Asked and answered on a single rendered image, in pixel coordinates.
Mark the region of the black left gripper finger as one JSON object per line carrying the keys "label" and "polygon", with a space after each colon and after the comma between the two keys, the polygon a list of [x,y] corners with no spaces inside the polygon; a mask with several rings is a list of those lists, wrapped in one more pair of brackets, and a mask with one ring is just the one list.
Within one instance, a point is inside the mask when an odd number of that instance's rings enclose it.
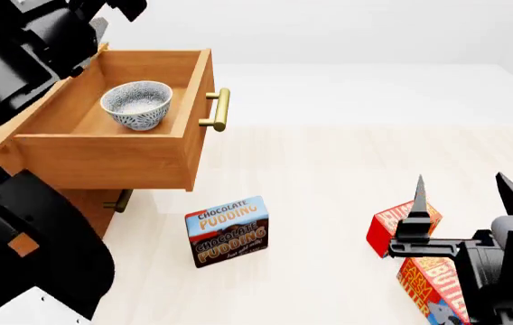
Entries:
{"label": "black left gripper finger", "polygon": [[105,0],[106,4],[113,8],[118,9],[123,16],[129,21],[133,22],[138,18],[147,7],[147,0]]}

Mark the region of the white blue patterned bowl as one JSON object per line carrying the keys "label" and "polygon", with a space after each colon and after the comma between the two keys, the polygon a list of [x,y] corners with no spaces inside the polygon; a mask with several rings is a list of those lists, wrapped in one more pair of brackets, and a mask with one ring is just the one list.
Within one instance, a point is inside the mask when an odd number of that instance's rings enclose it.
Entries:
{"label": "white blue patterned bowl", "polygon": [[163,121],[172,99],[173,89],[165,83],[138,80],[111,88],[99,104],[121,126],[143,132]]}

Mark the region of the wooden cabinet drawer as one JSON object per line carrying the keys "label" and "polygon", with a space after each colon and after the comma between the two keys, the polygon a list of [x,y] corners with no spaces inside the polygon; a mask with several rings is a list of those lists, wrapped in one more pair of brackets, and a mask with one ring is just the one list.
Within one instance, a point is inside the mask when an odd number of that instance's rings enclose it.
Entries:
{"label": "wooden cabinet drawer", "polygon": [[[163,121],[136,132],[103,110],[111,88],[154,80],[173,90]],[[102,51],[14,136],[26,169],[58,189],[192,190],[210,115],[211,52]]]}

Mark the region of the wooden cabinet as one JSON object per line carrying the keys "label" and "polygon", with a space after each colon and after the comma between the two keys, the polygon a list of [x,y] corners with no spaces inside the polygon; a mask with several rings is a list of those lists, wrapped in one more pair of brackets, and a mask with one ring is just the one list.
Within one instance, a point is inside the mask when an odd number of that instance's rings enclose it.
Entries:
{"label": "wooden cabinet", "polygon": [[101,45],[78,78],[57,82],[31,107],[0,126],[0,166],[10,175],[33,172],[78,208],[98,235],[107,232],[122,191],[95,183],[98,165],[93,160],[104,151],[85,148],[95,140],[76,129],[89,110],[99,108],[107,85],[100,60],[107,50]]}

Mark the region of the red butter box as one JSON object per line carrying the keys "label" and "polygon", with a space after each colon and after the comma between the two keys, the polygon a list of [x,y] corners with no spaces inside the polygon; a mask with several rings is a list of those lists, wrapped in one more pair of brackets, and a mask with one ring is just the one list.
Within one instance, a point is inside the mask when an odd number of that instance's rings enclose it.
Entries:
{"label": "red butter box", "polygon": [[408,257],[396,278],[431,325],[471,325],[451,259]]}
{"label": "red butter box", "polygon": [[[413,201],[410,200],[393,208],[383,210],[373,216],[366,239],[380,258],[388,256],[390,240],[392,238],[396,239],[397,223],[407,217],[412,205]],[[442,221],[443,215],[430,203],[427,203],[427,210],[431,217],[431,226],[429,229],[429,236],[431,236],[438,224]]]}

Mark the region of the chocolate pudding box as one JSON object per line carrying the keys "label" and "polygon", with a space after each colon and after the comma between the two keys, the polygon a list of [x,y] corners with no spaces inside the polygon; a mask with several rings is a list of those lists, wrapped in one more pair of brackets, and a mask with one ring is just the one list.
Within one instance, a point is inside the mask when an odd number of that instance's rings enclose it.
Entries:
{"label": "chocolate pudding box", "polygon": [[198,268],[268,247],[269,213],[260,196],[189,213],[184,220]]}

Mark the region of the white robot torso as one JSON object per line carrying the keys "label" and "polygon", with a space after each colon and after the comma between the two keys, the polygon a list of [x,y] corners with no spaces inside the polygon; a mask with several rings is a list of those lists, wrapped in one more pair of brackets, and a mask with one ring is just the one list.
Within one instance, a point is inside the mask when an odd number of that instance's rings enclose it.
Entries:
{"label": "white robot torso", "polygon": [[0,325],[93,325],[37,286],[0,306]]}

